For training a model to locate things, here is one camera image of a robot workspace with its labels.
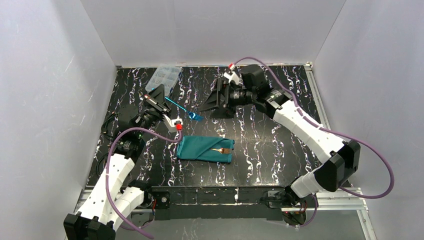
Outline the teal cloth napkin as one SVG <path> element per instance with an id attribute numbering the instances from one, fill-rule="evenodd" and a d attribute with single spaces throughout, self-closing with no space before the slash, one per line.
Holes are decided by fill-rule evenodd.
<path id="1" fill-rule="evenodd" d="M 181 160 L 230 163 L 232 153 L 221 154 L 211 149 L 234 149 L 235 141 L 224 137 L 186 135 L 177 147 L 176 156 Z"/>

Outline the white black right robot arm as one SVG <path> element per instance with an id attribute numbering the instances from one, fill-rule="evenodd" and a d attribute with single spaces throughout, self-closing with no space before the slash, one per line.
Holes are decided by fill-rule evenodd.
<path id="1" fill-rule="evenodd" d="M 256 64 L 243 67 L 240 73 L 231 65 L 217 80 L 200 107 L 214 119 L 233 118 L 238 106 L 254 105 L 276 123 L 295 134 L 312 152 L 321 166 L 295 179 L 280 193 L 279 198 L 292 203 L 326 190 L 335 192 L 357 171 L 361 146 L 357 141 L 345 141 L 326 132 L 295 104 L 295 99 L 282 89 L 270 87 L 263 69 Z"/>

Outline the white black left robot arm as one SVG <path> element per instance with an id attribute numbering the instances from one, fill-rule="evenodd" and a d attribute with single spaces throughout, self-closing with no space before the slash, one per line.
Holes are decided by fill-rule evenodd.
<path id="1" fill-rule="evenodd" d="M 121 187 L 134 168 L 144 146 L 144 134 L 158 122 L 171 133 L 181 133 L 182 120 L 170 119 L 163 84 L 142 97 L 143 107 L 127 104 L 117 112 L 117 127 L 105 160 L 106 166 L 85 202 L 75 213 L 69 213 L 63 226 L 68 240 L 113 240 L 122 222 L 128 222 L 132 210 L 149 201 L 140 183 Z"/>

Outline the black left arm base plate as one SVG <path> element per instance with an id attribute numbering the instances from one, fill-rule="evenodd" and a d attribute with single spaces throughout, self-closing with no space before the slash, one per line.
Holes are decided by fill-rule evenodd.
<path id="1" fill-rule="evenodd" d="M 137 206 L 134 212 L 146 212 L 150 210 L 165 210 L 171 206 L 171 193 L 165 188 L 153 187 L 147 191 L 144 202 Z"/>

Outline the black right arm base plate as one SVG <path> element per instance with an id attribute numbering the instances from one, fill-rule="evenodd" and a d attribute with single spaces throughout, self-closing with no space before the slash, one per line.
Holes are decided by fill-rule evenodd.
<path id="1" fill-rule="evenodd" d="M 269 208 L 298 208 L 303 211 L 307 208 L 318 207 L 315 196 L 312 194 L 305 197 L 298 197 L 291 189 L 273 188 L 262 193 L 258 203 L 264 204 Z"/>

